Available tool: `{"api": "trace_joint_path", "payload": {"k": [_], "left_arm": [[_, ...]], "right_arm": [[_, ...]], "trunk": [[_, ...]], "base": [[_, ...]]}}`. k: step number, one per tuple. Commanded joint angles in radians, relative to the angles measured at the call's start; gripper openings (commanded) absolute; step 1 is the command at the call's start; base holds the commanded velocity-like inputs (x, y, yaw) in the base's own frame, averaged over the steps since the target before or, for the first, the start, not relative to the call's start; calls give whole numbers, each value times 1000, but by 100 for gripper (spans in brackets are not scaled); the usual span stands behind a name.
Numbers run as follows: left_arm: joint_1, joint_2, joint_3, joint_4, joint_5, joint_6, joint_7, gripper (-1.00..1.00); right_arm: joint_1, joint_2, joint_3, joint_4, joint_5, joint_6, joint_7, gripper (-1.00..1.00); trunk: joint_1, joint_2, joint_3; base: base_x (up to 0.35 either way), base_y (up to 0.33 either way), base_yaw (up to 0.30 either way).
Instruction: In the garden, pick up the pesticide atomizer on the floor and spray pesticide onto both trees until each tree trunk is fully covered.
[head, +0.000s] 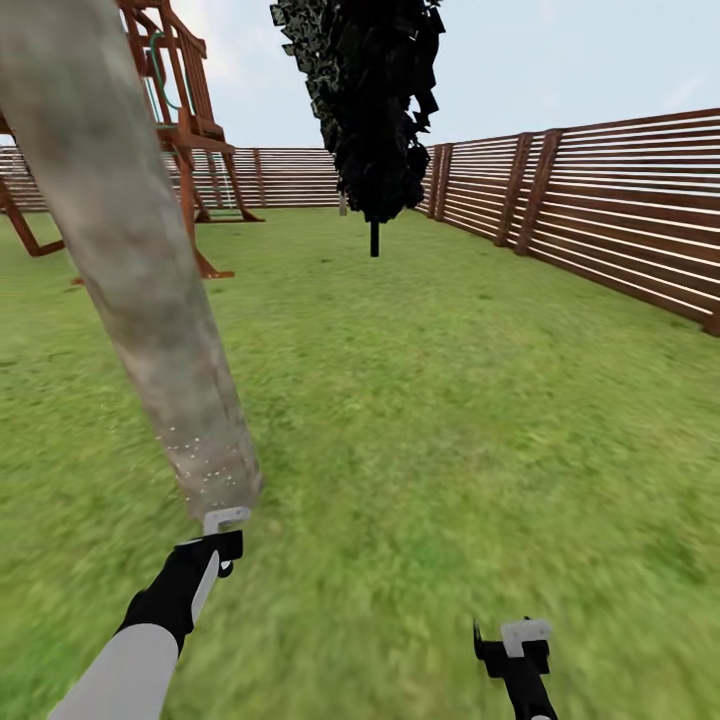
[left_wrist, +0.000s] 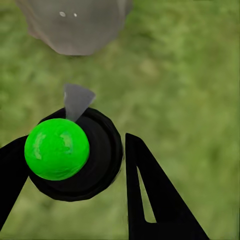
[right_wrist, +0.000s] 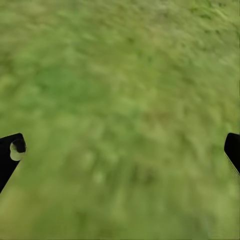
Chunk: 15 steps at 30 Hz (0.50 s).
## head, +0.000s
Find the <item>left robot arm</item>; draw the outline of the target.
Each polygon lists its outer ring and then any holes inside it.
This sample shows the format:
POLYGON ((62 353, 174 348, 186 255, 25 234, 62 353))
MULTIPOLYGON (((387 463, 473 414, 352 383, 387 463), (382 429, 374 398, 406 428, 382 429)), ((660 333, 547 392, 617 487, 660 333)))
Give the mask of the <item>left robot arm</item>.
POLYGON ((248 507, 205 513, 204 535, 175 545, 146 592, 139 592, 111 641, 44 720, 159 720, 185 637, 195 629, 219 563, 243 555, 248 507))

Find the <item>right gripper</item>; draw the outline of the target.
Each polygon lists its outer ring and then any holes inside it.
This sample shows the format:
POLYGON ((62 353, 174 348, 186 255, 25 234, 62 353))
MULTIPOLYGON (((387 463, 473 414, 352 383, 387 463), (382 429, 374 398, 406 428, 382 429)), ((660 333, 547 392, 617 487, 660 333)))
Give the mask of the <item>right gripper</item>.
POLYGON ((474 638, 477 659, 485 661, 489 677, 503 678, 508 690, 521 679, 542 683, 539 673, 549 673, 544 642, 525 641, 522 644, 523 657, 509 657, 502 641, 481 641, 477 621, 474 622, 474 638))

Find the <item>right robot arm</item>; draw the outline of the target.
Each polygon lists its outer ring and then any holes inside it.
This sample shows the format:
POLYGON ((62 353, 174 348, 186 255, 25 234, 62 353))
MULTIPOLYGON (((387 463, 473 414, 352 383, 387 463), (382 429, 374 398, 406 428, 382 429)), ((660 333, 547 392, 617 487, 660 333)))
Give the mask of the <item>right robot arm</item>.
POLYGON ((558 720, 539 676, 549 673, 544 643, 553 633, 551 624, 527 617, 499 628, 502 641, 481 641, 474 622, 477 659, 485 661, 489 677, 505 680, 517 720, 558 720))

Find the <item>pesticide atomizer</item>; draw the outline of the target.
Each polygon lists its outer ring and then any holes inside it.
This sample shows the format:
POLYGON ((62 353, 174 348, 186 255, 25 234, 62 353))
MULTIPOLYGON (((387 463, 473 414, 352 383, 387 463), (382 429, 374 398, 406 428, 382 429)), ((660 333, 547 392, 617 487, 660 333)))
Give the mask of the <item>pesticide atomizer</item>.
POLYGON ((233 561, 225 561, 224 563, 219 563, 219 570, 217 571, 217 577, 220 577, 221 579, 225 579, 225 577, 228 577, 233 572, 233 561))

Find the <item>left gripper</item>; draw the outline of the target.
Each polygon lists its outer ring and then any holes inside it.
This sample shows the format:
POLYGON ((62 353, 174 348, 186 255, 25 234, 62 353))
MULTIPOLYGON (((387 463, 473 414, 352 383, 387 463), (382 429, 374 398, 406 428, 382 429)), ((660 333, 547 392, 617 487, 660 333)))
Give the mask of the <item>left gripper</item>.
POLYGON ((225 561, 233 561, 243 555, 243 531, 236 530, 233 532, 221 532, 211 533, 208 536, 203 535, 205 538, 210 538, 214 544, 220 548, 220 554, 222 554, 222 560, 219 563, 225 561))

